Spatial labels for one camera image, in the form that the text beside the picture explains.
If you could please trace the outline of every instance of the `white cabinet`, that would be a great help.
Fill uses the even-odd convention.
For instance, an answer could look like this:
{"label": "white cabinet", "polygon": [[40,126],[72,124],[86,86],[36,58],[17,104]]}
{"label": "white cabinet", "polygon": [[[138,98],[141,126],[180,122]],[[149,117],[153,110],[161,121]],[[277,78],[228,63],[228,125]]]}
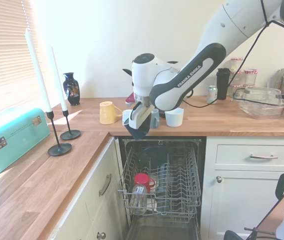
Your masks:
{"label": "white cabinet", "polygon": [[122,240],[126,227],[123,203],[117,184],[121,162],[111,138],[60,218],[50,240],[95,240],[97,232],[106,240]]}
{"label": "white cabinet", "polygon": [[232,230],[246,239],[250,232],[245,231],[244,227],[256,227],[277,202],[275,188],[281,174],[216,170],[210,189],[206,188],[203,193],[202,214],[207,214],[203,211],[209,208],[210,214],[208,235],[204,234],[204,222],[201,225],[202,238],[222,240],[225,232]]}
{"label": "white cabinet", "polygon": [[[276,159],[250,158],[250,155]],[[222,240],[226,230],[246,238],[277,202],[284,173],[284,138],[208,137],[202,193],[201,237]]]}
{"label": "white cabinet", "polygon": [[110,186],[86,240],[96,240],[97,234],[105,234],[106,240],[122,240],[122,226],[125,224],[123,202],[119,199],[117,184]]}

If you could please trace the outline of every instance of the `dishwasher rack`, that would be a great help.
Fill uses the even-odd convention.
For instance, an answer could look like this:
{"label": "dishwasher rack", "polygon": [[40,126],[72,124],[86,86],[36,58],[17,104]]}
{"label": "dishwasher rack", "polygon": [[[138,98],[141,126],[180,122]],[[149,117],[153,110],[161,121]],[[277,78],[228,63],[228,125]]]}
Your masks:
{"label": "dishwasher rack", "polygon": [[120,178],[118,191],[123,195],[124,206],[132,215],[136,206],[130,201],[134,187],[134,176],[145,173],[155,181],[155,186],[147,196],[146,211],[143,216],[166,216],[172,222],[188,223],[195,217],[200,205],[200,183],[194,147],[191,144],[172,145],[167,159],[160,165],[154,164],[158,159],[151,157],[140,161],[141,151],[130,147],[126,154],[126,163]]}

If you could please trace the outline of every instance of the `window blinds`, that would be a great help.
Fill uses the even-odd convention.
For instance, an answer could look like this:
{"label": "window blinds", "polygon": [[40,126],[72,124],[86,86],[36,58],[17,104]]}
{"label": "window blinds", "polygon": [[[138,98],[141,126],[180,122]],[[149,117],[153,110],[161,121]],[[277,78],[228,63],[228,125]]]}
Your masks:
{"label": "window blinds", "polygon": [[31,0],[0,0],[0,111],[20,105],[38,107],[42,103],[25,28],[32,33],[48,94],[55,97],[35,18]]}

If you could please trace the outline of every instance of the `drawer handle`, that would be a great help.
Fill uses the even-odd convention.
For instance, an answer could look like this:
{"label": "drawer handle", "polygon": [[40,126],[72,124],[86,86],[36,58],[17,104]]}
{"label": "drawer handle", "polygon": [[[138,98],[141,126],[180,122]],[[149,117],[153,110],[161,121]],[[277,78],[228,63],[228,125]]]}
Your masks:
{"label": "drawer handle", "polygon": [[278,156],[254,156],[254,155],[250,155],[250,158],[252,159],[268,159],[268,160],[272,160],[272,159],[278,159]]}
{"label": "drawer handle", "polygon": [[221,177],[221,176],[217,176],[217,177],[216,177],[216,180],[217,180],[217,182],[220,184],[220,183],[222,182],[222,180],[223,180],[223,179],[222,179],[222,177]]}
{"label": "drawer handle", "polygon": [[105,239],[106,238],[106,234],[104,232],[97,232],[97,236],[96,236],[97,239]]}
{"label": "drawer handle", "polygon": [[112,174],[110,175],[106,175],[106,183],[104,185],[104,187],[98,191],[98,196],[103,196],[106,192],[106,190],[108,189],[108,186],[110,186],[110,183],[111,183],[111,179],[112,179]]}

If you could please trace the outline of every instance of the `dishwasher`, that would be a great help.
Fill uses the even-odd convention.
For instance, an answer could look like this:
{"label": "dishwasher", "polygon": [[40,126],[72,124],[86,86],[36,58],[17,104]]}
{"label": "dishwasher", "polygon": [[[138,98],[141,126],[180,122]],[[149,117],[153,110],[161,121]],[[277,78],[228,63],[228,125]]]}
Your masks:
{"label": "dishwasher", "polygon": [[[129,225],[125,239],[200,240],[206,138],[118,140],[123,165],[118,192]],[[137,174],[153,181],[150,191],[136,192]]]}

